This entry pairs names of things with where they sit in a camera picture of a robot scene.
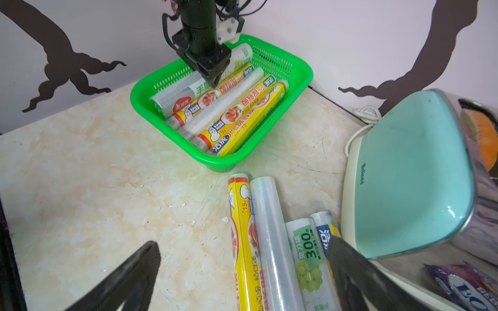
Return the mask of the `short yellow wrap roll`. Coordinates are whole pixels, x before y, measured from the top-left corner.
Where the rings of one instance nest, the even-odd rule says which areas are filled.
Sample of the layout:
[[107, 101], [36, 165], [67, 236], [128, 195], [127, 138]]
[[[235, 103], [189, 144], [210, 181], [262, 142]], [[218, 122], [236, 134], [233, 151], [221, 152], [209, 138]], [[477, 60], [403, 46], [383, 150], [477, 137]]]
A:
[[190, 123], [206, 108], [214, 105], [214, 103], [233, 88], [236, 88], [247, 76], [251, 75], [255, 70], [254, 65], [246, 64], [241, 69], [225, 78], [215, 89], [210, 89], [200, 97], [196, 98], [192, 103], [182, 108], [172, 116], [165, 120], [165, 123], [174, 130], [178, 130], [186, 124]]

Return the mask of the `green-label wrap roll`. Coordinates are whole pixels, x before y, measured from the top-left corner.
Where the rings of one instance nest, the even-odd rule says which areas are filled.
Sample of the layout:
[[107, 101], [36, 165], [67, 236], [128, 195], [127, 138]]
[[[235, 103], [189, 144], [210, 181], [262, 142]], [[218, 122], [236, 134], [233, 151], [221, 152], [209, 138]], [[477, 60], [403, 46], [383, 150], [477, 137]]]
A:
[[305, 309], [339, 310], [335, 287], [315, 224], [309, 218], [301, 218], [287, 222], [285, 226]]

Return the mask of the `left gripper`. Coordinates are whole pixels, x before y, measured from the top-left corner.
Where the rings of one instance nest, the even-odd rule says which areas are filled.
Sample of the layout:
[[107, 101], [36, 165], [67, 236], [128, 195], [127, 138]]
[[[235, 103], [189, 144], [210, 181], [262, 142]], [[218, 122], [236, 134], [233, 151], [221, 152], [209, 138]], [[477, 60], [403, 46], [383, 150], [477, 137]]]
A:
[[182, 29], [171, 38], [171, 47], [193, 70], [216, 88], [230, 64], [232, 50], [217, 41], [215, 1], [174, 1]]

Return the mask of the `plain clear wrap roll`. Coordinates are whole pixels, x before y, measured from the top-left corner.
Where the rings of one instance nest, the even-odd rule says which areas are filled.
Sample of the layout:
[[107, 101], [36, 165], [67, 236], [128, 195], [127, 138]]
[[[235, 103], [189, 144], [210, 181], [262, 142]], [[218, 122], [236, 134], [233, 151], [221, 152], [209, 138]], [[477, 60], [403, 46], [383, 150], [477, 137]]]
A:
[[263, 77], [263, 69], [260, 67], [256, 68], [235, 88], [216, 100], [211, 106], [204, 109], [203, 112], [201, 112], [197, 117], [194, 117], [190, 123], [181, 127], [178, 133], [183, 138], [192, 140], [199, 133], [208, 128], [215, 121], [215, 119], [220, 117], [220, 115], [231, 105], [235, 104], [248, 91], [250, 91]]
[[250, 182], [269, 310], [303, 310], [303, 299], [274, 178]]

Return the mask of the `clear white-label wrap roll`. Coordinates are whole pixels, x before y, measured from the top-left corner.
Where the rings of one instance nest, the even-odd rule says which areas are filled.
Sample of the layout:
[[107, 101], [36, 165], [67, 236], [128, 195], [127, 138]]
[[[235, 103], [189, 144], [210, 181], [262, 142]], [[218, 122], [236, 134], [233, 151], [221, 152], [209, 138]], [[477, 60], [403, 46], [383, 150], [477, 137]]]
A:
[[[233, 49], [230, 64], [221, 75], [219, 84], [223, 79], [241, 69], [242, 66], [250, 63], [252, 57], [253, 51], [249, 44], [241, 44]], [[210, 89], [210, 85], [202, 75], [195, 71], [164, 87], [150, 98], [150, 103], [156, 112], [164, 118], [168, 118]]]

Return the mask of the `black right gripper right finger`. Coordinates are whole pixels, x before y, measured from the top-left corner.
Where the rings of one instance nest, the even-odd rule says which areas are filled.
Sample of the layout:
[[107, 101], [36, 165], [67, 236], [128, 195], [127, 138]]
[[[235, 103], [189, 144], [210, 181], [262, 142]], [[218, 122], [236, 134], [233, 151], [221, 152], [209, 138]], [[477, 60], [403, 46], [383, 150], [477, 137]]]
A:
[[429, 310], [402, 290], [342, 238], [332, 236], [327, 254], [342, 310]]

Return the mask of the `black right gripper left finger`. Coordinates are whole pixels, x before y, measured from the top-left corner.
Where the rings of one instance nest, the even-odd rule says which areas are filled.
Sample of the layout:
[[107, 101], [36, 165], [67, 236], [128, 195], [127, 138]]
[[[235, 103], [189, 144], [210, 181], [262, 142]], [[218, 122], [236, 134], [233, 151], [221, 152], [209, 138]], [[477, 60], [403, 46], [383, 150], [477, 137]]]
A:
[[148, 310], [160, 267], [157, 242], [148, 241], [68, 310]]

